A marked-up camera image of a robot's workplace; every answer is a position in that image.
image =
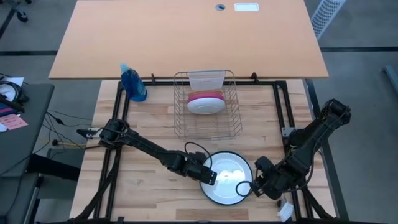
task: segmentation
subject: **dish rack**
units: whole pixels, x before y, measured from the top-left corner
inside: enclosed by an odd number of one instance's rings
[[[221,89],[225,108],[215,114],[193,114],[187,108],[188,94],[192,90],[189,75],[223,74]],[[180,139],[234,139],[241,134],[243,127],[239,113],[234,73],[230,70],[207,70],[178,72],[174,75],[174,127]]]

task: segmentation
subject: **wooden table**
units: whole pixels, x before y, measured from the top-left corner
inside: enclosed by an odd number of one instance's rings
[[[242,2],[259,10],[236,11]],[[78,1],[49,78],[115,79],[120,63],[144,78],[214,69],[328,76],[303,0]]]
[[[117,83],[116,80],[102,82],[93,119],[95,126],[104,126],[110,119]],[[287,84],[295,124],[304,127],[312,119],[303,83],[301,80],[287,80]],[[250,163],[252,169],[254,161],[260,156],[267,156],[274,163],[279,162],[284,153],[272,88],[237,86],[237,89],[242,134],[234,140],[198,143],[210,152],[223,149],[237,152]],[[184,141],[174,134],[173,87],[148,86],[147,90],[148,98],[145,102],[130,103],[128,123],[140,135],[166,149],[182,149]],[[88,145],[96,145],[97,142],[98,140],[90,140]],[[97,191],[103,157],[103,148],[85,152],[71,217],[78,215]],[[309,189],[325,210],[334,215],[323,161],[318,153]],[[299,197],[303,206],[301,192]],[[102,217],[107,198],[105,194]],[[217,205],[205,197],[198,182],[167,171],[158,160],[132,147],[123,147],[121,156],[112,219],[115,220],[118,216],[124,216],[129,221],[279,220],[276,201],[266,196],[257,198],[251,195],[230,207]]]

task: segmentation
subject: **concrete floor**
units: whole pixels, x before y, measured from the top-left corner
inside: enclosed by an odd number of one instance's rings
[[[12,18],[0,39],[0,51],[58,50],[76,0],[33,0],[22,3],[29,16],[23,24]],[[306,0],[312,15],[319,0]],[[9,6],[0,5],[0,24]],[[347,0],[319,40],[321,47],[375,47],[398,45],[398,1]],[[50,109],[92,118],[100,81],[51,81],[47,76],[54,56],[0,56],[0,72],[24,76],[29,83],[53,83]],[[314,80],[320,104],[337,98],[352,107],[351,123],[330,138],[336,170],[348,214],[352,220],[397,223],[398,95],[381,69],[398,70],[398,52],[324,53],[330,78]],[[85,123],[63,118],[69,124]],[[81,144],[74,128],[57,131]],[[47,130],[40,138],[47,139]],[[37,221],[68,218],[72,200],[48,200],[40,204]]]

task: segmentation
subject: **blue spray bottle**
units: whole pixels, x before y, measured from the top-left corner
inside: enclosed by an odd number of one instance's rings
[[[122,70],[122,85],[130,100],[136,102],[144,101],[147,98],[147,90],[138,73],[125,64],[121,64],[120,69]]]

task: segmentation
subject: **white bowl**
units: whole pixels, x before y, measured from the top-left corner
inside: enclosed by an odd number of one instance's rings
[[[195,114],[213,114],[225,108],[225,101],[212,97],[200,98],[189,102],[187,108]]]
[[[240,155],[222,151],[211,156],[213,165],[211,170],[217,173],[216,182],[213,186],[200,182],[200,187],[205,195],[212,201],[222,205],[234,205],[241,202],[245,197],[236,193],[236,186],[241,181],[252,182],[252,172],[249,164]],[[205,166],[210,167],[210,158]],[[249,184],[240,184],[238,192],[247,195],[250,191]]]

